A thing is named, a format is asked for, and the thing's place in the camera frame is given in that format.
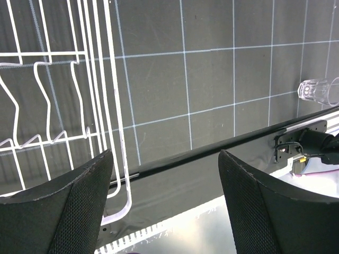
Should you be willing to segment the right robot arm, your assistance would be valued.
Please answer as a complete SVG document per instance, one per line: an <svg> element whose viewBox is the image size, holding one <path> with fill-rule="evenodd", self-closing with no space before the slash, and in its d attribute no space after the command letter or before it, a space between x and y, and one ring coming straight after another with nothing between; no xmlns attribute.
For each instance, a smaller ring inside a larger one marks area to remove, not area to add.
<svg viewBox="0 0 339 254"><path fill-rule="evenodd" d="M300 153L307 158L320 158L326 165L338 165L338 134L306 129L300 136Z"/></svg>

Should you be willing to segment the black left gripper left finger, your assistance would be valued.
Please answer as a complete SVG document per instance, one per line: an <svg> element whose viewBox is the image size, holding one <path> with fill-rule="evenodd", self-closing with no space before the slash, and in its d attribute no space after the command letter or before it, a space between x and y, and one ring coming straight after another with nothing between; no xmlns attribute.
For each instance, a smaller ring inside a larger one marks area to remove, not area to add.
<svg viewBox="0 0 339 254"><path fill-rule="evenodd" d="M108 149L48 182L1 197L1 253L94 253L112 169Z"/></svg>

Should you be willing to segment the clear drinking glass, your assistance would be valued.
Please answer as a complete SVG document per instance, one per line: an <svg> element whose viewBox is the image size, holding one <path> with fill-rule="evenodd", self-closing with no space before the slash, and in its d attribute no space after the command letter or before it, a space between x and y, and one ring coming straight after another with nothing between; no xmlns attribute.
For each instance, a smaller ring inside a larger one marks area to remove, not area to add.
<svg viewBox="0 0 339 254"><path fill-rule="evenodd" d="M338 77L334 79L310 79L300 83L298 97L304 101L336 107L338 106Z"/></svg>

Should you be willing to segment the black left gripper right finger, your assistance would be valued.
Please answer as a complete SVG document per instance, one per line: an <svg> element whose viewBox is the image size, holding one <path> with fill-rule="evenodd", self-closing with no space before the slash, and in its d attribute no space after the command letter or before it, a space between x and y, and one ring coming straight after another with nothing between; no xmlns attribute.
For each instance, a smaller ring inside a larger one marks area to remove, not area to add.
<svg viewBox="0 0 339 254"><path fill-rule="evenodd" d="M237 253L338 253L338 198L290 185L226 150L218 168Z"/></svg>

